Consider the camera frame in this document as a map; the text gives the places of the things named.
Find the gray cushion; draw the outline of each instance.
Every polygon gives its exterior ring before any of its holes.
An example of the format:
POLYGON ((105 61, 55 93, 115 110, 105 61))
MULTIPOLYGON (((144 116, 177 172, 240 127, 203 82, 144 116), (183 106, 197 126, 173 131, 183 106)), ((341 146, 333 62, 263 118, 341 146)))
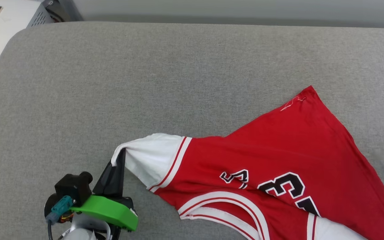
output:
MULTIPOLYGON (((384 29, 79 22, 24 30, 0 58, 0 239, 46 238, 53 185, 85 170, 97 179, 120 143, 154 132, 227 135, 309 85, 384 182, 384 29)), ((217 223, 180 221, 131 173, 124 186, 139 225, 121 239, 242 238, 217 223)))

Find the red fabric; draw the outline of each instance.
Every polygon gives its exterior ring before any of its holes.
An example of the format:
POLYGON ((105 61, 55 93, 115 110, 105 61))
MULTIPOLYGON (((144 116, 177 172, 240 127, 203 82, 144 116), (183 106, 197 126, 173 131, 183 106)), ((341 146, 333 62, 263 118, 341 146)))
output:
MULTIPOLYGON (((384 185, 312 87, 225 138, 192 139, 175 178, 155 193, 178 209, 213 191, 251 199, 264 214, 271 239, 306 239, 308 214, 296 204, 309 197, 321 217, 368 240, 384 239, 384 185), (230 183, 220 178, 223 172, 229 176, 241 170, 248 171, 245 189, 239 189, 243 184, 239 177, 230 183), (303 193, 293 197, 288 183, 279 196, 275 190, 268 194, 258 190, 260 184, 285 174, 300 178, 303 193)), ((241 207, 229 203, 206 207, 233 213, 255 226, 241 207)))

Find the jersey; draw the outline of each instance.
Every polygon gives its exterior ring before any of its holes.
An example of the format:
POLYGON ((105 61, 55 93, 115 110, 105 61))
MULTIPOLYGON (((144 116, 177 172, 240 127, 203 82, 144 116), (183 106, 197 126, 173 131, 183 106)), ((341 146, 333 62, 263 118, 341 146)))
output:
POLYGON ((121 144, 125 166, 175 206, 247 239, 384 239, 384 186, 308 87, 231 135, 155 134, 121 144))

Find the printed number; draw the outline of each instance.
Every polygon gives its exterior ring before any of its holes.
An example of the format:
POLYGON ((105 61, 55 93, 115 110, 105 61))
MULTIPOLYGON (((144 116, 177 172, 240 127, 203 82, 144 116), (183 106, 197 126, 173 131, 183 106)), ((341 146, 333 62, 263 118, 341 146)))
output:
POLYGON ((315 206, 315 203, 312 200, 311 196, 305 197, 302 200, 295 202, 295 204, 298 208, 301 208, 307 212, 310 212, 311 214, 314 214, 314 215, 321 217, 321 215, 318 212, 317 207, 315 206))
POLYGON ((220 175, 220 178, 223 179, 227 184, 232 182, 234 178, 237 178, 239 181, 242 181, 242 185, 239 187, 239 189, 244 189, 247 187, 248 182, 248 170, 243 169, 241 171, 238 171, 236 173, 227 174, 226 172, 222 172, 220 175))
MULTIPOLYGON (((303 196, 303 193, 305 192, 305 184, 303 184, 302 179, 300 179, 299 175, 292 172, 282 174, 281 176, 278 176, 273 180, 269 180, 262 184, 259 184, 257 188, 267 194, 270 194, 269 191, 274 190, 276 196, 281 196, 287 192, 284 188, 286 184, 290 184, 291 186, 291 189, 288 190, 288 192, 290 193, 292 199, 296 199, 303 196)), ((298 208, 320 216, 311 196, 298 200, 295 202, 295 204, 298 208)))
POLYGON ((261 191, 264 191, 268 194, 270 190, 275 190, 275 194, 277 196, 280 196, 284 193, 286 193, 284 185, 290 184, 291 189, 288 190, 291 197, 298 198, 300 196, 303 196, 303 193, 305 192, 305 185, 303 184, 302 180, 300 179, 299 175, 295 173, 285 173, 279 177, 276 177, 273 180, 266 181, 262 184, 259 184, 257 188, 261 191))

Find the small white thread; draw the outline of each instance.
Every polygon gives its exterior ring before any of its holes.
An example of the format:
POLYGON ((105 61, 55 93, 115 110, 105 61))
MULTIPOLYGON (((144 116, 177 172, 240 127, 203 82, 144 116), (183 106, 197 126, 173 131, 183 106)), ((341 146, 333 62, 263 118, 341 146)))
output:
POLYGON ((293 99, 291 100, 291 104, 290 104, 290 105, 287 105, 288 103, 290 103, 290 101, 288 101, 288 102, 285 104, 284 108, 281 109, 281 111, 284 111, 285 109, 291 107, 291 105, 293 105, 293 103, 294 103, 294 99, 296 99, 296 97, 297 97, 297 100, 302 101, 302 102, 303 102, 303 100, 306 99, 306 97, 300 99, 298 96, 295 96, 295 97, 293 97, 293 99))

